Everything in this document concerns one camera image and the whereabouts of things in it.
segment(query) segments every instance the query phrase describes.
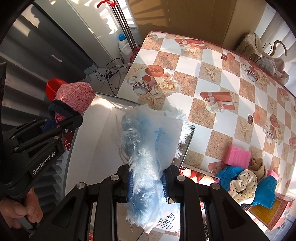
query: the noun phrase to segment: red hook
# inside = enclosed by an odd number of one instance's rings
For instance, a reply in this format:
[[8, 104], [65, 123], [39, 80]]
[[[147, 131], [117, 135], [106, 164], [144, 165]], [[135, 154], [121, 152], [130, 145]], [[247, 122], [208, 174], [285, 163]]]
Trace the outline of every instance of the red hook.
[[102, 3], [109, 3], [111, 7], [114, 7], [115, 5], [117, 5], [116, 2], [112, 2], [112, 1], [110, 1], [110, 0], [104, 0], [104, 1], [99, 2], [97, 8], [98, 8], [99, 6], [101, 6]]

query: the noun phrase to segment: checkered tablecloth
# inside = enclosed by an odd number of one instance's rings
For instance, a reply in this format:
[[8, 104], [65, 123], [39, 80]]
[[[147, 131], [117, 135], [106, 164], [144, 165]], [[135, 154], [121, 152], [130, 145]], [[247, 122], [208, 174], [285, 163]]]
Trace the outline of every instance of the checkered tablecloth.
[[206, 41], [150, 32], [117, 96], [182, 109], [196, 126], [189, 165], [216, 173], [233, 144], [263, 158], [279, 175], [277, 192], [287, 192], [296, 160], [295, 99], [253, 62]]

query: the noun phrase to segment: blue cross mark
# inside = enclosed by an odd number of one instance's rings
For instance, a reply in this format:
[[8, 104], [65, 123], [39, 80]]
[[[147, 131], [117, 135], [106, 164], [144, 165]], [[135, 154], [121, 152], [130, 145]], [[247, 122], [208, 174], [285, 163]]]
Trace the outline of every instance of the blue cross mark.
[[159, 128], [158, 131], [154, 131], [155, 133], [157, 133], [157, 138], [156, 138], [156, 142], [159, 141], [161, 135], [165, 135], [165, 132], [163, 132], [162, 128]]

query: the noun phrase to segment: metal bolt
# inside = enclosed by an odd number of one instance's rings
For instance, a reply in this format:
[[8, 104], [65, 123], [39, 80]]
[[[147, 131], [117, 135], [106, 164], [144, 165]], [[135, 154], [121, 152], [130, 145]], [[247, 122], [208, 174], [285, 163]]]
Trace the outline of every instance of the metal bolt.
[[78, 183], [78, 184], [76, 185], [76, 187], [77, 187], [78, 189], [82, 189], [82, 188], [85, 187], [85, 183]]
[[119, 179], [119, 176], [116, 174], [111, 176], [112, 181], [117, 181], [118, 179]]
[[220, 189], [220, 185], [218, 183], [213, 183], [212, 184], [212, 188], [215, 190], [219, 190]]
[[178, 181], [185, 181], [185, 179], [186, 179], [186, 177], [183, 176], [183, 175], [179, 175], [179, 176], [177, 176], [177, 180], [178, 180]]

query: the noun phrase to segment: fluffy blue fabric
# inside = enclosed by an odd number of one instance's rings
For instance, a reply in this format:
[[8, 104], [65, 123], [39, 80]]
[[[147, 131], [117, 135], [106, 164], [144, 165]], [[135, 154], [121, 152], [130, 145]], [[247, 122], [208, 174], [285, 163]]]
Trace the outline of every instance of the fluffy blue fabric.
[[149, 233], [166, 212], [179, 212], [168, 204], [161, 176], [178, 154], [179, 143], [190, 134], [190, 125], [180, 113], [155, 111], [147, 105], [127, 110], [122, 118], [122, 148], [129, 157], [133, 193], [127, 220]]
[[258, 183], [255, 198], [252, 206], [262, 205], [266, 208], [271, 209], [274, 201], [276, 200], [275, 190], [277, 181], [273, 176], [268, 176]]
[[227, 166], [216, 175], [220, 179], [219, 184], [228, 192], [230, 190], [230, 182], [236, 180], [237, 176], [244, 169], [241, 167]]

